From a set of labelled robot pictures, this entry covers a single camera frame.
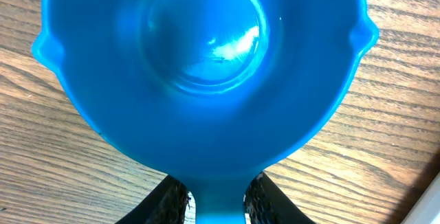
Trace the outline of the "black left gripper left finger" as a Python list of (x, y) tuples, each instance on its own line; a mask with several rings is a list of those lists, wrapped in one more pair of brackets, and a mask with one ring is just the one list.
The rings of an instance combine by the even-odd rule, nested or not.
[(167, 176), (115, 224), (184, 224), (189, 200), (185, 185)]

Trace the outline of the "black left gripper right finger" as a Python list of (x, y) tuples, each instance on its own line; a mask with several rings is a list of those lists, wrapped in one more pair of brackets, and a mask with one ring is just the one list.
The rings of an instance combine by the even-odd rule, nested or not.
[(244, 206), (251, 224), (315, 224), (264, 172), (248, 186)]

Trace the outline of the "blue plastic measuring scoop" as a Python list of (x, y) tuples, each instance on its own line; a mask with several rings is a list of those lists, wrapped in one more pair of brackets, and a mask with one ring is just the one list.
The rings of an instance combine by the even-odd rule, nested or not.
[(251, 180), (325, 125), (377, 36), (366, 0), (41, 0), (32, 53), (198, 223), (243, 223)]

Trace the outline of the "white digital kitchen scale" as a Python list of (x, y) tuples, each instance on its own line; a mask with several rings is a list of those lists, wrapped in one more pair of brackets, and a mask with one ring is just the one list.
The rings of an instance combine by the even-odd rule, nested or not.
[(416, 202), (401, 224), (440, 224), (440, 175)]

